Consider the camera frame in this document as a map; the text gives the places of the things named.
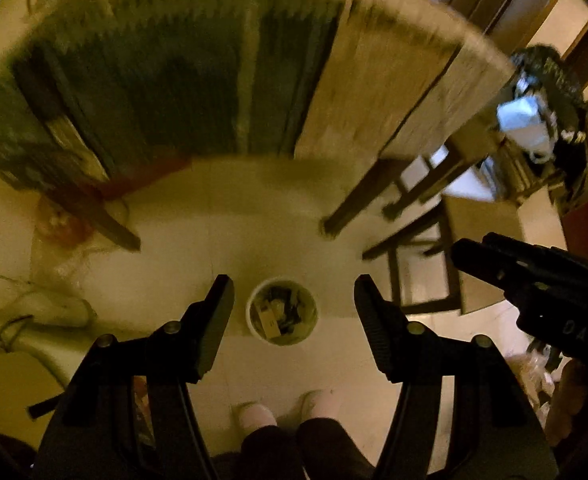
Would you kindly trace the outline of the white trash bin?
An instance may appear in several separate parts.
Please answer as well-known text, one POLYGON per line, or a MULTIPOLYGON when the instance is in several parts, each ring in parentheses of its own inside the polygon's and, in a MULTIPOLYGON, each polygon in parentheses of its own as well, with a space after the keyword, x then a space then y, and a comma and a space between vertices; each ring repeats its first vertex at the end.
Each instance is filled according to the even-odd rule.
POLYGON ((251 334, 271 346, 295 346, 319 324, 320 308, 307 287, 289 278, 270 278, 255 287, 245 308, 251 334))

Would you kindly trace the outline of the white hanging bag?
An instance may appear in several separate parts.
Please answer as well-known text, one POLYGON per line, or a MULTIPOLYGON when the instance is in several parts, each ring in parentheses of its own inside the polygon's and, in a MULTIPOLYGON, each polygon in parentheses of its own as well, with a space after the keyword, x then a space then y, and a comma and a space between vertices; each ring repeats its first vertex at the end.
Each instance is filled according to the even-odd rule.
POLYGON ((553 158, 556 139, 534 96, 522 96, 500 104, 496 108, 496 118, 500 131, 533 162, 545 164, 553 158))

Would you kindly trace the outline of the patterned patchwork tablecloth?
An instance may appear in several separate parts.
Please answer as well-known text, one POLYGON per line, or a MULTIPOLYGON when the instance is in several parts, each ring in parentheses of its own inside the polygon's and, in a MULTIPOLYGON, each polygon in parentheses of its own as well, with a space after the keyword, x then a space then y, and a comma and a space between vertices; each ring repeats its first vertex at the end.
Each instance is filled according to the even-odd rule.
POLYGON ((433 0, 0 0, 0 177, 422 155, 513 70, 433 0))

